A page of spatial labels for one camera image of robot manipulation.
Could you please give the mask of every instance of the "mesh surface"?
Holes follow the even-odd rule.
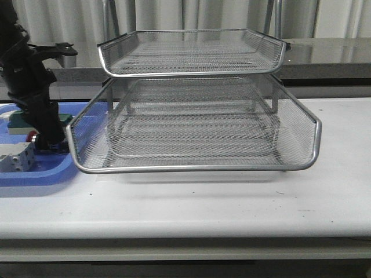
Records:
[[[284,43],[249,30],[137,32],[100,47],[114,76],[262,73],[277,69]]]
[[[263,96],[250,78],[141,79],[112,112],[96,102],[74,122],[79,164],[125,171],[308,163],[316,123],[280,88]]]

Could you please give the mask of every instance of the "white table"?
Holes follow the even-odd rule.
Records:
[[[249,240],[259,237],[254,241],[255,252],[262,246],[281,242],[277,246],[292,246],[287,256],[295,256],[300,249],[293,251],[295,244],[288,239],[291,237],[301,242],[303,248],[307,242],[309,247],[317,244],[341,249],[344,245],[304,238],[371,236],[371,98],[302,102],[323,123],[319,158],[307,170],[78,173],[63,184],[0,187],[0,239],[3,240],[0,260],[63,258],[61,248],[54,253],[49,250],[49,256],[37,257],[33,251],[38,250],[42,255],[45,244],[28,254],[22,251],[28,246],[25,239],[34,243],[68,239],[74,242],[72,245],[79,242],[81,246],[98,244],[100,239],[112,247],[99,251],[106,259],[147,259],[143,254],[141,257],[140,252],[134,252],[131,243],[138,239],[147,239],[144,241],[148,243],[148,239],[154,238],[184,238],[184,242],[217,238],[224,242],[224,250],[227,250],[228,244],[221,238],[226,241],[232,240],[231,237],[244,238],[241,246],[250,248]],[[280,237],[286,238],[285,243],[278,241]],[[236,240],[231,242],[237,248]],[[166,245],[161,240],[153,242]],[[18,249],[14,249],[17,244],[20,244]],[[347,241],[345,245],[349,249],[341,249],[342,254],[351,257],[351,250],[356,252],[360,248],[355,257],[371,258],[371,244],[367,241]],[[134,248],[130,249],[132,253],[123,251],[128,246]],[[217,247],[217,242],[213,241],[211,246]],[[210,252],[209,256],[204,253],[203,258],[215,258],[213,254],[216,253]],[[84,253],[85,257],[77,255],[76,259],[97,259],[94,255],[89,257],[88,253]],[[182,258],[181,252],[177,254],[180,256],[177,258]],[[247,253],[242,252],[239,257],[236,250],[231,250],[230,256],[233,254],[234,258],[242,258]]]

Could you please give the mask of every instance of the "white curtain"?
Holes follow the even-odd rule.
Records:
[[[263,31],[267,0],[116,0],[120,33],[250,28]],[[371,0],[282,0],[283,38],[371,37]],[[13,0],[32,42],[102,42],[101,0]],[[271,21],[271,34],[274,29]]]

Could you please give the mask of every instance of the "green component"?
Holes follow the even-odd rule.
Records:
[[[11,129],[25,130],[25,131],[33,129],[31,125],[29,125],[22,119],[22,113],[23,113],[22,111],[16,111],[11,114],[9,118],[9,123],[8,123],[9,133]],[[60,123],[62,124],[62,126],[66,127],[68,123],[72,120],[72,115],[71,114],[59,114],[59,119],[60,119]]]

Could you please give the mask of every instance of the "wire mesh tray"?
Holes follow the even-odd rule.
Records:
[[[67,127],[86,173],[301,170],[320,121],[274,78],[113,79]]]
[[[135,31],[99,45],[113,77],[256,74],[277,70],[285,42],[247,29]]]

